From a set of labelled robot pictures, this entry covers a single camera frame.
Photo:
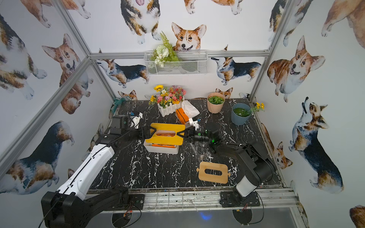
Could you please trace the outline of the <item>yellow tissue box lid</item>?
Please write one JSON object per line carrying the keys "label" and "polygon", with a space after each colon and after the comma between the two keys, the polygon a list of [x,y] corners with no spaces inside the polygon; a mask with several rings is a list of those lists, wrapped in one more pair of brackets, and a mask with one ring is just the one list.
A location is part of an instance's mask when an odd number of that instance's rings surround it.
{"label": "yellow tissue box lid", "polygon": [[178,132],[185,130],[185,125],[171,123],[152,123],[151,128],[155,128],[156,132],[150,139],[146,139],[147,143],[161,145],[182,145],[183,138],[177,135]]}

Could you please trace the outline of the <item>orange tissue paper pack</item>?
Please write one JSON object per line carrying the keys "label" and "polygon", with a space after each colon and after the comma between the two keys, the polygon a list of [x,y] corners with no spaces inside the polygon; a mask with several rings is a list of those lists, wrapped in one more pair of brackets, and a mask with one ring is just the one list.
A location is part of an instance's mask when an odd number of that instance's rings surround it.
{"label": "orange tissue paper pack", "polygon": [[161,138],[161,139],[165,139],[165,138],[170,138],[170,137],[175,137],[175,132],[173,131],[157,131],[155,132],[156,134],[156,138],[151,140],[151,144],[154,147],[163,147],[163,148],[175,148],[175,145],[172,144],[161,144],[161,143],[156,143],[157,142],[157,137]]}

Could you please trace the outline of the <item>white tissue box base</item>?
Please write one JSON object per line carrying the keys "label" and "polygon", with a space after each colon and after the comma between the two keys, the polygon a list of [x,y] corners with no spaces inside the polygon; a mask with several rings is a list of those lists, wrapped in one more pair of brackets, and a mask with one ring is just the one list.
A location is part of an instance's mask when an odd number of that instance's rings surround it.
{"label": "white tissue box base", "polygon": [[153,144],[148,143],[147,140],[144,141],[144,147],[150,153],[176,155],[179,152],[179,145],[174,145],[174,146],[153,146]]}

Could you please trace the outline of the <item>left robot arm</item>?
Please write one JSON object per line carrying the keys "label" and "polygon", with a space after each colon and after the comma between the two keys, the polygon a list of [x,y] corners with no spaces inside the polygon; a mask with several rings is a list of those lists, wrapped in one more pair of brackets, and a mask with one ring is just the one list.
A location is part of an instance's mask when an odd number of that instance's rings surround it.
{"label": "left robot arm", "polygon": [[112,188],[87,199],[93,181],[104,165],[114,156],[113,144],[150,139],[157,131],[151,126],[141,126],[140,116],[115,116],[111,126],[96,141],[93,150],[75,173],[55,192],[47,192],[41,199],[47,228],[85,228],[90,220],[113,206],[132,208],[128,189]]}

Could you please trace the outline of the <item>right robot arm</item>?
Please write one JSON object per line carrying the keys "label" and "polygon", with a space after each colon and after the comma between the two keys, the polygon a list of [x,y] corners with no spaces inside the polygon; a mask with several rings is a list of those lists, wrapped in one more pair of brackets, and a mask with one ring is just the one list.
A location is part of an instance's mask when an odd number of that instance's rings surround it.
{"label": "right robot arm", "polygon": [[235,186],[235,193],[240,198],[249,196],[265,181],[271,180],[277,170],[268,153],[259,152],[252,144],[224,141],[218,123],[209,123],[203,130],[191,126],[178,132],[177,136],[191,143],[207,143],[213,155],[237,160],[243,172],[242,180]]}

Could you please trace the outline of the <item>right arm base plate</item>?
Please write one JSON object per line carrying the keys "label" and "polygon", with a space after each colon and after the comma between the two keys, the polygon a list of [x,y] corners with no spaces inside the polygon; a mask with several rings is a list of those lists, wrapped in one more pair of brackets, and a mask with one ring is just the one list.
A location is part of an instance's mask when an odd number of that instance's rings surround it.
{"label": "right arm base plate", "polygon": [[246,197],[242,197],[238,192],[220,192],[219,203],[223,208],[259,207],[260,199],[256,192],[251,192]]}

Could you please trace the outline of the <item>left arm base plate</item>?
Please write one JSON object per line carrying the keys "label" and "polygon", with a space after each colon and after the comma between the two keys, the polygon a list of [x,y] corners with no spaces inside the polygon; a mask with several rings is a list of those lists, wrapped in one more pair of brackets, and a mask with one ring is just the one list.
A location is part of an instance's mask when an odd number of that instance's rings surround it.
{"label": "left arm base plate", "polygon": [[131,194],[128,197],[123,196],[119,202],[112,207],[106,209],[106,211],[126,211],[142,209],[144,205],[144,194]]}

